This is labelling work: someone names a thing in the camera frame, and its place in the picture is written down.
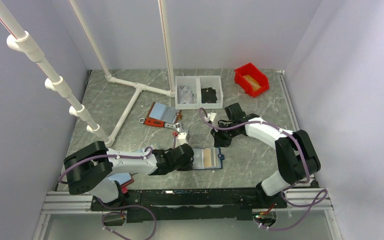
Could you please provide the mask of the gold vip card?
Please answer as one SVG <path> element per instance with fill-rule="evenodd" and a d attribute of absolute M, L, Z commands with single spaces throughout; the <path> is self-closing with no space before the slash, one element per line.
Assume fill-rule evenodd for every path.
<path fill-rule="evenodd" d="M 204 168 L 209 169 L 215 165 L 214 150 L 212 148 L 204 148 L 202 158 Z"/>

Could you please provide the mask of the navy blue card holder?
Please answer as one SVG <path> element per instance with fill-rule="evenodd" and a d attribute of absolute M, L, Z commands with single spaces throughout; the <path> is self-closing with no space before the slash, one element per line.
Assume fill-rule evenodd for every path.
<path fill-rule="evenodd" d="M 225 156 L 220 147 L 193 148 L 192 170 L 218 170 L 223 168 Z"/>

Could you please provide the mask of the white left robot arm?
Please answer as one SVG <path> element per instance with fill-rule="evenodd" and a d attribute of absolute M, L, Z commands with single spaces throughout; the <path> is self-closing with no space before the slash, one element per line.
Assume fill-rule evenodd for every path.
<path fill-rule="evenodd" d="M 194 151 L 186 143 L 167 150 L 122 152 L 95 141 L 63 160 L 64 172 L 58 182 L 68 186 L 69 193 L 89 193 L 109 209 L 117 210 L 124 203 L 121 183 L 111 180 L 116 174 L 163 176 L 173 171 L 189 171 L 193 167 Z"/>

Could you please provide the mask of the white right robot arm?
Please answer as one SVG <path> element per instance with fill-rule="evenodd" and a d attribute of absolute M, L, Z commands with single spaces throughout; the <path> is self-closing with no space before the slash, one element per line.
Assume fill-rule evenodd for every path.
<path fill-rule="evenodd" d="M 243 135 L 275 150 L 277 170 L 256 185 L 255 200 L 260 207 L 269 207 L 280 192 L 306 183 L 311 175 L 321 170 L 320 160 L 306 131 L 286 130 L 255 113 L 246 114 L 239 103 L 224 110 L 228 119 L 210 126 L 215 147 L 228 147 L 234 137 Z"/>

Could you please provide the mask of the white bin with black cards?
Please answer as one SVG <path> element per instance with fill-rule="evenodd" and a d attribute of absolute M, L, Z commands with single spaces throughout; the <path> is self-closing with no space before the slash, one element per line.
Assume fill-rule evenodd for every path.
<path fill-rule="evenodd" d="M 200 93 L 199 106 L 208 110 L 217 110 L 223 108 L 223 89 L 220 75 L 200 75 Z"/>

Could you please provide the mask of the red open card holder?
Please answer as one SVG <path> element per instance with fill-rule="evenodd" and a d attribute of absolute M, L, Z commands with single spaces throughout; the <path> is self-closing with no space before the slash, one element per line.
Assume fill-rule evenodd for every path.
<path fill-rule="evenodd" d="M 117 182 L 121 188 L 126 188 L 134 182 L 134 178 L 130 173 L 116 173 L 110 175 L 108 179 Z"/>

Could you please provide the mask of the gold cards in bin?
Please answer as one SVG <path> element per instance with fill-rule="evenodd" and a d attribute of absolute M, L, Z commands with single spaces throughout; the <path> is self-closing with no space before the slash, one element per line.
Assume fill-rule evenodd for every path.
<path fill-rule="evenodd" d="M 244 79 L 251 85 L 252 90 L 255 92 L 259 90 L 262 86 L 251 76 L 251 75 L 245 75 Z"/>

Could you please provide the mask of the red plastic bin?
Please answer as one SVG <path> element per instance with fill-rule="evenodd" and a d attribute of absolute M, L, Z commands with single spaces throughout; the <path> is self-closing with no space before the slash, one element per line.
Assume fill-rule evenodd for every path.
<path fill-rule="evenodd" d="M 268 77 L 251 62 L 234 70 L 234 82 L 252 98 L 256 98 L 270 89 Z"/>

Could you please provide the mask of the orange handled adjustable wrench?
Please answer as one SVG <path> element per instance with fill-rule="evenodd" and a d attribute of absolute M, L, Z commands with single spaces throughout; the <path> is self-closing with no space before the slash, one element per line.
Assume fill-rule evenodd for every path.
<path fill-rule="evenodd" d="M 165 122 L 165 121 L 154 119 L 154 118 L 140 118 L 139 123 L 146 125 L 146 126 L 150 126 L 150 127 L 169 128 L 169 129 L 172 129 L 178 133 L 183 133 L 186 131 L 183 128 L 181 122 L 170 123 L 170 122 Z"/>

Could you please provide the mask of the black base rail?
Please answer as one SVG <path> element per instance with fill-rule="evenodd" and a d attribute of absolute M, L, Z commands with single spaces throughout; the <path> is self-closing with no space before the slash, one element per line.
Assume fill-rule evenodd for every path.
<path fill-rule="evenodd" d="M 236 219 L 248 221 L 257 212 L 285 209 L 286 202 L 275 195 L 264 199 L 255 187 L 207 189 L 148 189 L 128 190 L 121 198 L 101 205 L 93 197 L 92 212 L 110 211 L 127 206 L 128 223 L 157 219 L 201 220 Z"/>

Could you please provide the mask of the white pvc pipe frame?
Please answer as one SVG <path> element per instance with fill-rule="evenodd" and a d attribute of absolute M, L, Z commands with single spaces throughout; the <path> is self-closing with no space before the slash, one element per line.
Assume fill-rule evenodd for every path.
<path fill-rule="evenodd" d="M 5 5 L 80 98 L 87 67 L 53 4 L 49 0 L 10 0 Z M 8 35 L 0 22 L 0 151 L 63 152 L 71 141 L 75 120 L 67 112 L 69 103 L 45 89 L 46 75 L 35 63 L 8 48 Z"/>

